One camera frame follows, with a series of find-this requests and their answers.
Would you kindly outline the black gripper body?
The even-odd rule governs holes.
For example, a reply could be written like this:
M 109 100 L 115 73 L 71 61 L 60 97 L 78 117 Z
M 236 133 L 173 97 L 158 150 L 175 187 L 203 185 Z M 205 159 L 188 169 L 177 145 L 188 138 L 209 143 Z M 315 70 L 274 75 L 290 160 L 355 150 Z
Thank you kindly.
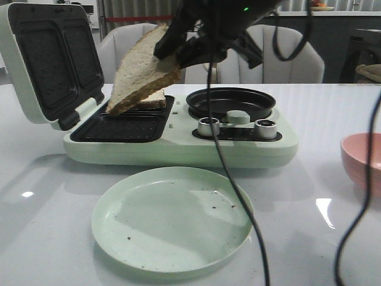
M 263 52 L 246 31 L 250 26 L 275 10 L 280 1 L 183 1 L 182 5 L 201 5 L 202 26 L 198 37 L 234 41 L 232 48 L 250 69 L 263 62 Z

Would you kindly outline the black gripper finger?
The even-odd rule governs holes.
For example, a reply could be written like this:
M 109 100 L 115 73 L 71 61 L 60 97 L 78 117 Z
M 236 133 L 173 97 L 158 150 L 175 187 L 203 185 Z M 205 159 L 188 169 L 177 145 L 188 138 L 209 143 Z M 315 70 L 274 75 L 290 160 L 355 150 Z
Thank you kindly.
M 204 63 L 220 63 L 234 45 L 230 39 L 201 36 L 187 40 L 186 35 L 177 36 L 175 43 L 176 60 L 181 69 Z
M 193 29 L 195 23 L 202 18 L 201 5 L 179 5 L 174 19 L 164 36 L 156 43 L 154 55 L 163 60 L 175 52 L 176 37 L 187 35 L 188 30 Z

